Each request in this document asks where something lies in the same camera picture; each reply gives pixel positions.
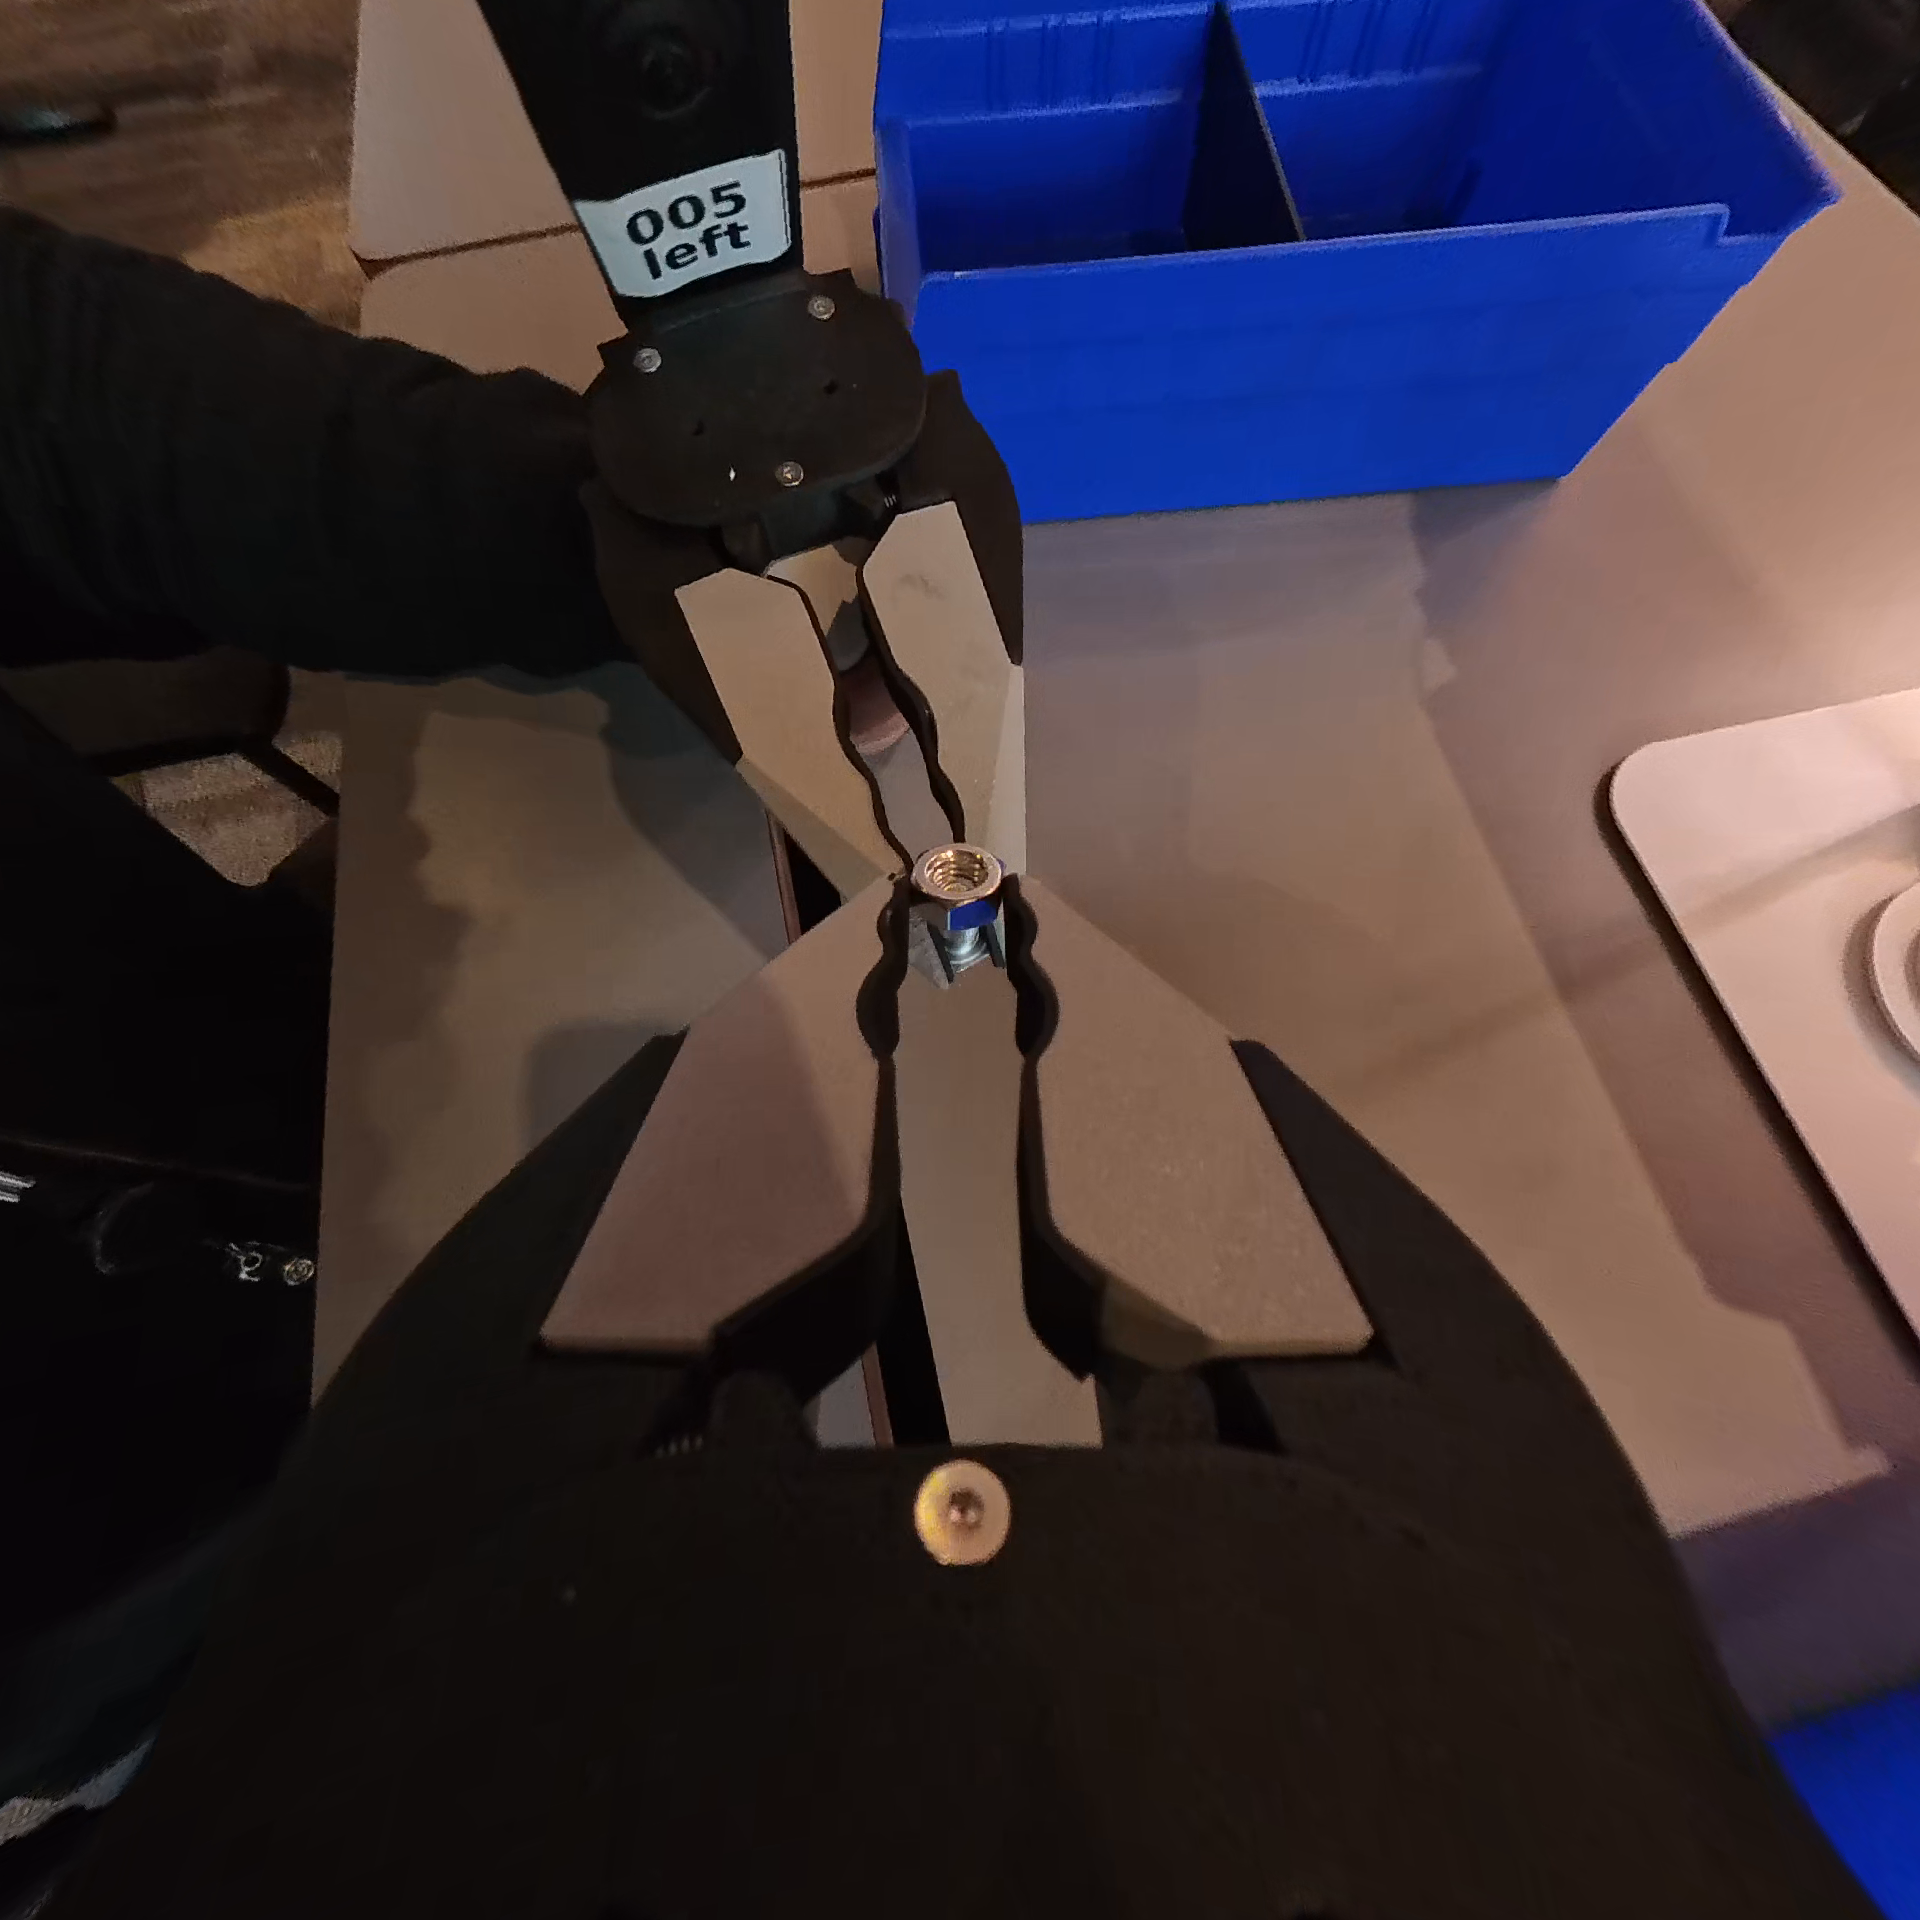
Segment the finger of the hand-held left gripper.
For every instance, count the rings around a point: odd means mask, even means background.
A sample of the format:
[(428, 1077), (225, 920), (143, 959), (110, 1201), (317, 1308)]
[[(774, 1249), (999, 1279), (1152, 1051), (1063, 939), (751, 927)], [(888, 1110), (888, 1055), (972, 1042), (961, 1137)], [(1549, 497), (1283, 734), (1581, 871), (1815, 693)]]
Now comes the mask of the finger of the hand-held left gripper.
[(842, 901), (906, 866), (836, 701), (828, 630), (852, 603), (855, 563), (831, 544), (788, 557), (769, 573), (714, 569), (676, 589), (739, 743), (739, 775)]
[(901, 514), (855, 584), (955, 839), (1028, 877), (1028, 689), (961, 508)]

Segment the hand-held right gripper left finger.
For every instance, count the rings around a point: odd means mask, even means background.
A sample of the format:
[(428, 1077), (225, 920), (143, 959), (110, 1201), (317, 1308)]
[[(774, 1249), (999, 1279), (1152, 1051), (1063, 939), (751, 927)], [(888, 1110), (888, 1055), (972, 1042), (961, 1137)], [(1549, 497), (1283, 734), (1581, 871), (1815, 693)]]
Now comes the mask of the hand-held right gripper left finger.
[(816, 1403), (901, 1286), (904, 887), (874, 881), (689, 1026), (542, 1344), (774, 1376)]

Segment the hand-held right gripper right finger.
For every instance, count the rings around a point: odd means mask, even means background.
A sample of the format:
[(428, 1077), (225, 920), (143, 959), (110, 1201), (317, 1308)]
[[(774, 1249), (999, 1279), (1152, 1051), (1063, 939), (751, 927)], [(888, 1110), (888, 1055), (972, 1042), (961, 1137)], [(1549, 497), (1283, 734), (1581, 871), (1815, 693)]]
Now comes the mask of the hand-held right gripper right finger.
[(1234, 1037), (1034, 877), (1018, 993), (1019, 1304), (1078, 1381), (1355, 1356), (1374, 1321)]

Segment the silver hex nut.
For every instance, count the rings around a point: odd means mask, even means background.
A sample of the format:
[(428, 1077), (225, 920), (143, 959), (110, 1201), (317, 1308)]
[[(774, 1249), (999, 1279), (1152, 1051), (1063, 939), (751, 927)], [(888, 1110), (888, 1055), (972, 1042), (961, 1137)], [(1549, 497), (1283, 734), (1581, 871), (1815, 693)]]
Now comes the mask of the silver hex nut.
[(995, 851), (972, 844), (948, 844), (948, 849), (928, 849), (915, 863), (906, 889), (915, 889), (916, 920), (942, 941), (961, 941), (999, 923), (1001, 881), (1008, 881), (1008, 866)]

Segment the person's left forearm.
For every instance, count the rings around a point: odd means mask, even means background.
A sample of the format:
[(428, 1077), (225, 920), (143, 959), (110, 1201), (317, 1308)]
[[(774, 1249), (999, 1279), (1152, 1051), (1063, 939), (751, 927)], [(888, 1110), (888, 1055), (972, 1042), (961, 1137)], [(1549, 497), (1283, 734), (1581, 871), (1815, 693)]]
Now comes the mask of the person's left forearm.
[(625, 646), (586, 410), (181, 259), (0, 215), (0, 657), (570, 679)]

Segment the person's left hand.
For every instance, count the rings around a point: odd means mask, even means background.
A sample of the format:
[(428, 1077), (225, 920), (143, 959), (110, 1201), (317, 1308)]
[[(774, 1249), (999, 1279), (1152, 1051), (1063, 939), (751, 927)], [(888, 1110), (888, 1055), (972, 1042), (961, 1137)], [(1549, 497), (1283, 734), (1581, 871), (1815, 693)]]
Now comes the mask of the person's left hand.
[(862, 756), (888, 754), (901, 741), (906, 741), (906, 721), (884, 689), (864, 610), (855, 596), (846, 596), (831, 621), (828, 621), (828, 657), (831, 657), (831, 682), (846, 697), (846, 741)]

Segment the blue plastic bin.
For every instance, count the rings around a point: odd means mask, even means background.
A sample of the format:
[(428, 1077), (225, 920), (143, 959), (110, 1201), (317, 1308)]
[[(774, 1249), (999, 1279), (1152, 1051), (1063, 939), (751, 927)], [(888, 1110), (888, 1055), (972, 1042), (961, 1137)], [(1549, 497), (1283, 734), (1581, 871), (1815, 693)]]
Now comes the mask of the blue plastic bin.
[(1832, 203), (1705, 6), (882, 26), (882, 277), (1031, 521), (1559, 479)]
[(1920, 1689), (1890, 1689), (1769, 1739), (1774, 1760), (1888, 1920), (1920, 1916)]

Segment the white tray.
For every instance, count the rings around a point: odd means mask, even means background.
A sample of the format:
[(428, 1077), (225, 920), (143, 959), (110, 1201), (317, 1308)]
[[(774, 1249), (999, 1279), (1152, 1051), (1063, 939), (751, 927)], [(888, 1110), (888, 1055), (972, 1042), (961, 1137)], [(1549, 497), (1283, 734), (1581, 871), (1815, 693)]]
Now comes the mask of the white tray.
[(1920, 1321), (1920, 693), (1658, 741), (1611, 813)]

